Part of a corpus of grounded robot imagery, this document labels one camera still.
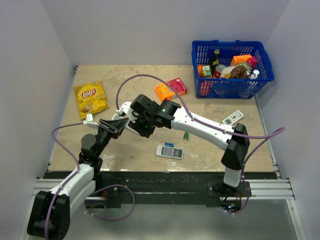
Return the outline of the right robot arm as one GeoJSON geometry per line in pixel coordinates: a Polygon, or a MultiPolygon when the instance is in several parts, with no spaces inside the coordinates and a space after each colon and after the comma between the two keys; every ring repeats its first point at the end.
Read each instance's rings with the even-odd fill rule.
{"type": "Polygon", "coordinates": [[[247,128],[243,124],[238,123],[236,127],[220,124],[193,115],[176,102],[164,100],[157,104],[143,94],[125,104],[124,110],[130,119],[128,127],[142,137],[149,138],[155,128],[168,128],[188,132],[219,147],[224,151],[221,163],[225,172],[223,183],[216,189],[230,197],[241,190],[243,163],[250,146],[247,128]]]}

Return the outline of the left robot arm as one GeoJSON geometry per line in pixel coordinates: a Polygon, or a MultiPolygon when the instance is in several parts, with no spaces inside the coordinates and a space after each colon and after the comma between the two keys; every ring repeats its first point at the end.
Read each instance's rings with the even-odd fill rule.
{"type": "Polygon", "coordinates": [[[71,216],[89,196],[104,190],[100,180],[103,160],[100,155],[111,139],[118,139],[128,118],[103,120],[95,126],[96,134],[81,139],[81,150],[75,169],[57,186],[39,191],[34,198],[26,232],[46,240],[62,240],[70,227],[71,216]]]}

